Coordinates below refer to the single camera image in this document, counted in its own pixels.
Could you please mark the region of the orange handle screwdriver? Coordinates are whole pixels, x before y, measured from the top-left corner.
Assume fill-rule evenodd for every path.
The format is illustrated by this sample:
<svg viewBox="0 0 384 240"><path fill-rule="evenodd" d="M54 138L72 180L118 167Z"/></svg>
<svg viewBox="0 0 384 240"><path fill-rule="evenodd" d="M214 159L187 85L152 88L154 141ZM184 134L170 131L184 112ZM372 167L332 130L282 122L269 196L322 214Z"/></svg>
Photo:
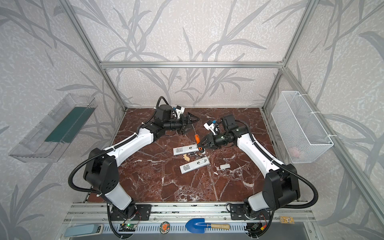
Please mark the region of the orange handle screwdriver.
<svg viewBox="0 0 384 240"><path fill-rule="evenodd" d="M195 140L196 140L196 143L197 143L197 145L198 145L198 144L200 143L200 137L199 137L199 135L197 134L194 125L192 125L192 127L193 127L193 130L194 130L194 132L195 132Z"/></svg>

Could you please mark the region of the white remote control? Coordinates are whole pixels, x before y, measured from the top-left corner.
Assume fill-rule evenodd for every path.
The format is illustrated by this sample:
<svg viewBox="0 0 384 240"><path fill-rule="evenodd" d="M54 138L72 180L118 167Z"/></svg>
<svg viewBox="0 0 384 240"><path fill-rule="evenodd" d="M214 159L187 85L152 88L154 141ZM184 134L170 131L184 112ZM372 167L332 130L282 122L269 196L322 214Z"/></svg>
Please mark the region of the white remote control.
<svg viewBox="0 0 384 240"><path fill-rule="evenodd" d="M189 154L189 153L198 152L198 151L199 151L199 148L196 144L173 148L174 156Z"/></svg>

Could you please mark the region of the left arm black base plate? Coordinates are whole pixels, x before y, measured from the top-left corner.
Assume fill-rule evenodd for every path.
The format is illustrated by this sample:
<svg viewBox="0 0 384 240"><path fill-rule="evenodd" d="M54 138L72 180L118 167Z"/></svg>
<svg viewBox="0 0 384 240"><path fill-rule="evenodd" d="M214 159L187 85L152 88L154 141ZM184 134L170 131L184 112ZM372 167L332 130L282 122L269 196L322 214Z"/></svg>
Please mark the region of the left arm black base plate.
<svg viewBox="0 0 384 240"><path fill-rule="evenodd" d="M125 210L112 206L110 217L112 221L148 221L152 205L130 204Z"/></svg>

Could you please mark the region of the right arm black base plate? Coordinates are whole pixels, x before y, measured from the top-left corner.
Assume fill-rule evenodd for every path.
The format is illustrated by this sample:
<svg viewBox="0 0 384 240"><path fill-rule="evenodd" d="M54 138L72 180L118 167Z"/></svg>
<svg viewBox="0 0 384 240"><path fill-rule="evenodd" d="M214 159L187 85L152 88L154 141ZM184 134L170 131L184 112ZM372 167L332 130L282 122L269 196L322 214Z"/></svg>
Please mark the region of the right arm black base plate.
<svg viewBox="0 0 384 240"><path fill-rule="evenodd" d="M254 211L248 204L229 204L229 212L231 214L231 220L269 220L271 213L265 209Z"/></svg>

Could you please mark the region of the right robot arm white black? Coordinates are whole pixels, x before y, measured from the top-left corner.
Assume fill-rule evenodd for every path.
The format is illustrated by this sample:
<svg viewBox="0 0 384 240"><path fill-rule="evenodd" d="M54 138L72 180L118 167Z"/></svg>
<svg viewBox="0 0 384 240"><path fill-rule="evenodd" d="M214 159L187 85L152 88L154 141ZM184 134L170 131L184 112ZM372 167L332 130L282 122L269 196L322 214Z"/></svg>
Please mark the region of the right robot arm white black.
<svg viewBox="0 0 384 240"><path fill-rule="evenodd" d="M263 190L244 200L244 213L255 219L261 211L275 211L287 208L300 198L297 170L292 165L284 165L270 154L254 137L247 123L235 119L233 115L221 118L224 132L207 134L198 143L199 148L218 150L233 144L242 150L259 168L265 178Z"/></svg>

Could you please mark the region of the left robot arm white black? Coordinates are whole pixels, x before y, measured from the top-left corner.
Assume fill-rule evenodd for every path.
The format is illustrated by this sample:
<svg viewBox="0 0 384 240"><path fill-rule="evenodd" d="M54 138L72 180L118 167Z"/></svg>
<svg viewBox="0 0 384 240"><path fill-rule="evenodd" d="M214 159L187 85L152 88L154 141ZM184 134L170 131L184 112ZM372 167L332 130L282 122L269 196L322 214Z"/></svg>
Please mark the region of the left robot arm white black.
<svg viewBox="0 0 384 240"><path fill-rule="evenodd" d="M120 184L119 166L143 147L164 136L167 131L184 134L186 128L198 122L200 118L184 113L184 108L175 108L168 104L157 106L150 119L142 123L136 133L108 149L94 149L86 163L83 178L96 195L113 207L112 211L125 219L132 218L137 212L135 201Z"/></svg>

